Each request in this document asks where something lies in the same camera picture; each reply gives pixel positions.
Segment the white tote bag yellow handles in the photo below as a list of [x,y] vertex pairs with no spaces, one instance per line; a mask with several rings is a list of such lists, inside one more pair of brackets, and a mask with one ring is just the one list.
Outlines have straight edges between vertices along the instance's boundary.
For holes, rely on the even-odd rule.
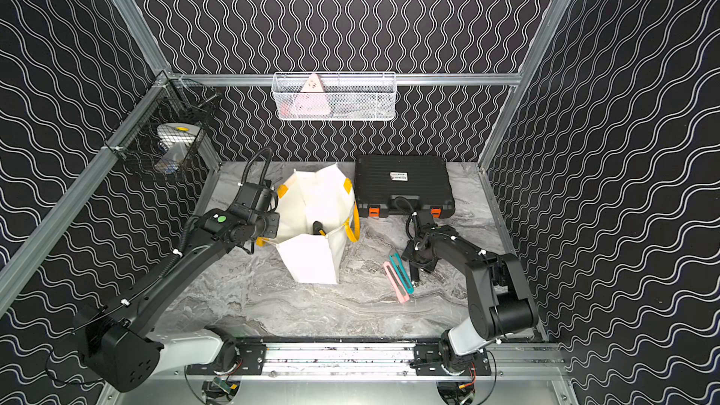
[[277,250],[294,281],[339,283],[345,249],[360,238],[354,186],[337,163],[318,171],[294,171],[277,189],[279,230],[256,244]]

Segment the large black yellow utility knife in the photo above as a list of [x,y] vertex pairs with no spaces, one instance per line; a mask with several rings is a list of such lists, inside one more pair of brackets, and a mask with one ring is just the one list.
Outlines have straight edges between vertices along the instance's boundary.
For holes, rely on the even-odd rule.
[[312,234],[314,236],[325,236],[326,235],[326,231],[324,230],[324,225],[320,221],[313,222]]

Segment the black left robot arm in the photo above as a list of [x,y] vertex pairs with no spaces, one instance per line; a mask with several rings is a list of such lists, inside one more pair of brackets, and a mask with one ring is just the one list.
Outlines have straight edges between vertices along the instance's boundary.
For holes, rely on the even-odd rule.
[[150,337],[165,309],[232,249],[274,238],[280,220],[278,212],[237,216],[219,208],[191,217],[178,247],[159,265],[106,304],[75,314],[71,340],[82,363],[120,392],[140,386],[166,349]]

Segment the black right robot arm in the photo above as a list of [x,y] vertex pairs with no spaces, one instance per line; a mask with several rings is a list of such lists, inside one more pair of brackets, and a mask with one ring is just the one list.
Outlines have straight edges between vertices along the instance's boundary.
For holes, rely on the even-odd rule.
[[534,298],[517,255],[488,251],[442,227],[411,234],[403,256],[427,272],[446,261],[465,277],[468,318],[442,337],[448,358],[468,356],[495,339],[538,324]]

